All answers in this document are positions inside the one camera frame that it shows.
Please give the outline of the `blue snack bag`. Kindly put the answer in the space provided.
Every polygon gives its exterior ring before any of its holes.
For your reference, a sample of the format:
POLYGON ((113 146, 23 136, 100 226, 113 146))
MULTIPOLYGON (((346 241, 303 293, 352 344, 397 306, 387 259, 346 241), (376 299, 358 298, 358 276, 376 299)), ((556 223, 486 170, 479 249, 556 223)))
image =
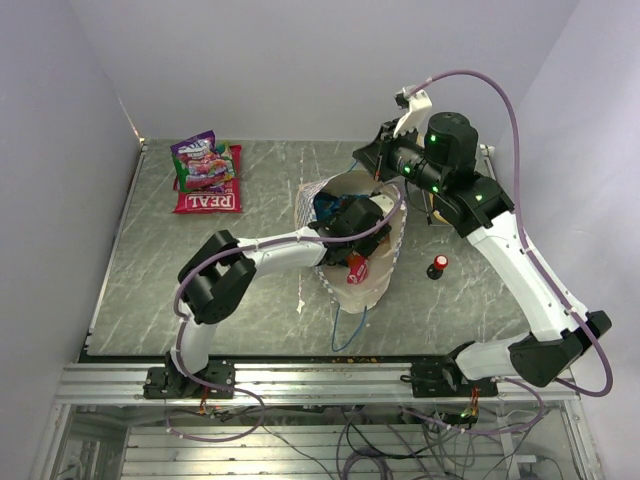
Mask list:
POLYGON ((341 207, 347 206, 350 202, 358 198, 358 195, 335 196, 327 192, 319 192, 313 199, 313 208, 317 221, 328 219, 341 207))

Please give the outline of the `blue checkered paper bag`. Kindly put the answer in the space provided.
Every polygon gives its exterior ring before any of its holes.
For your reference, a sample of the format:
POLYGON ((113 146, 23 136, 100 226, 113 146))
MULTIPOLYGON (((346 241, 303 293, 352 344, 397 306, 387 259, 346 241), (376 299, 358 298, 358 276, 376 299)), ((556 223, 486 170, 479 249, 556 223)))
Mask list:
MULTIPOLYGON (((340 200, 349 197, 364 198, 377 193, 382 201, 384 213, 393 208, 400 191, 388 184, 382 186, 362 170, 351 170, 328 179, 302 184, 296 194, 294 223, 302 227, 318 219, 324 213, 323 195, 340 200)), ((366 324, 369 311, 387 291, 402 246, 407 208, 401 203, 399 210, 391 216, 388 226, 390 233, 382 241, 381 247, 369 257, 354 257, 345 266, 322 266, 317 274, 332 299, 338 303, 335 319, 342 313, 360 315, 360 323, 350 337, 354 339, 366 324)))

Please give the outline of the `red REAL crisps bag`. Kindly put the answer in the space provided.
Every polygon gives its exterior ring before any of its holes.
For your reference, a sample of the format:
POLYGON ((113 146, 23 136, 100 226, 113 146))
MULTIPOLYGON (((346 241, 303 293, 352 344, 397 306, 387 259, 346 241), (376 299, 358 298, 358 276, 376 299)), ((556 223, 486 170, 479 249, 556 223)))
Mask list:
POLYGON ((241 213, 241 154, 240 145, 224 143, 203 158, 175 162, 173 213, 241 213))

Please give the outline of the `orange Fox's candy bag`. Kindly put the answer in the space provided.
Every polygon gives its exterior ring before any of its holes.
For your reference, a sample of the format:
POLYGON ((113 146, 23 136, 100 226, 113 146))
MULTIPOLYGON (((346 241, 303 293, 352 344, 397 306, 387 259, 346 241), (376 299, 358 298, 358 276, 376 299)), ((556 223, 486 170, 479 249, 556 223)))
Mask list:
POLYGON ((348 285, 359 285, 363 283, 372 271, 373 266, 378 263, 390 250, 390 241, 385 238, 382 243, 368 256, 353 251, 346 257, 346 264, 349 272, 346 276, 348 285))

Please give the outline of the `purple Fox's candy bag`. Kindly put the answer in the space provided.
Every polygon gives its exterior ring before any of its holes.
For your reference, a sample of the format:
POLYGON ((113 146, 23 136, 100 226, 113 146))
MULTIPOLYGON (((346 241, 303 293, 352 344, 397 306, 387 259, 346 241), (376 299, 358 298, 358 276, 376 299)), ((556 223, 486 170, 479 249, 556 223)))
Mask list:
POLYGON ((174 157, 186 162, 188 159, 200 159, 215 150, 215 134, 212 130, 194 135, 170 147, 174 157))

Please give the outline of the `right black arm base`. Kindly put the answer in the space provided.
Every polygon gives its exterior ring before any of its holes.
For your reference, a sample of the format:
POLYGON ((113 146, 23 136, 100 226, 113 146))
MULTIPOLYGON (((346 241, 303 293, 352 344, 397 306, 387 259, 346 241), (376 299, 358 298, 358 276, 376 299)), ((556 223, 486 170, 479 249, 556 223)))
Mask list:
POLYGON ((498 387, 490 378, 469 380, 446 356, 428 356, 411 364, 400 381, 409 384, 415 398, 497 397, 498 387))

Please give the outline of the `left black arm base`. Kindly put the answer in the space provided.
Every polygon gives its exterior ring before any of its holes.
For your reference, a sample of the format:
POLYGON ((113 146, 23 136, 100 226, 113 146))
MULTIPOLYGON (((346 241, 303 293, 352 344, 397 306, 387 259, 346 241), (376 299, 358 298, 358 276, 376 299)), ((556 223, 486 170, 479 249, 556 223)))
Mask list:
POLYGON ((209 361, 195 376, 205 384, 182 375, 172 362, 163 367, 150 368, 143 385, 143 398, 173 400, 233 397, 235 369, 225 361, 209 361))

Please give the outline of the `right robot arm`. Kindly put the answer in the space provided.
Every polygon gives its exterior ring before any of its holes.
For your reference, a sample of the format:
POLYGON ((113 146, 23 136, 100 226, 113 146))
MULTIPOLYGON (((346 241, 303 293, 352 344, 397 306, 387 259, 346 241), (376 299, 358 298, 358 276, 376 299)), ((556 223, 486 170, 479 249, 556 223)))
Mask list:
POLYGON ((545 387, 612 326, 602 310, 589 310, 564 287, 532 243, 519 232, 514 202, 489 176, 478 173, 478 132, 462 114, 437 113, 425 135, 398 133, 397 119, 353 157, 380 181, 396 177, 432 195, 434 208, 498 273, 529 324, 527 332, 487 343, 468 343, 440 373, 442 387, 459 396, 478 379, 519 376, 545 387))

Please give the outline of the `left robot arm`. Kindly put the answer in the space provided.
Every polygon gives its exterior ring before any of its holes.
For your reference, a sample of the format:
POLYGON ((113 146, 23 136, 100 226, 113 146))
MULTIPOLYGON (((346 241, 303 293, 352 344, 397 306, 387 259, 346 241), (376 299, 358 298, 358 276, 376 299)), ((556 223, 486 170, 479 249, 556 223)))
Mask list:
POLYGON ((166 360, 170 387, 182 397, 202 389, 216 329, 256 279, 304 268, 335 271, 328 289, 340 303, 356 299, 372 280, 375 261, 395 260, 402 233, 392 222, 403 218, 403 205, 382 193, 352 195, 286 234, 248 239, 215 233, 178 275, 173 308, 180 327, 166 360))

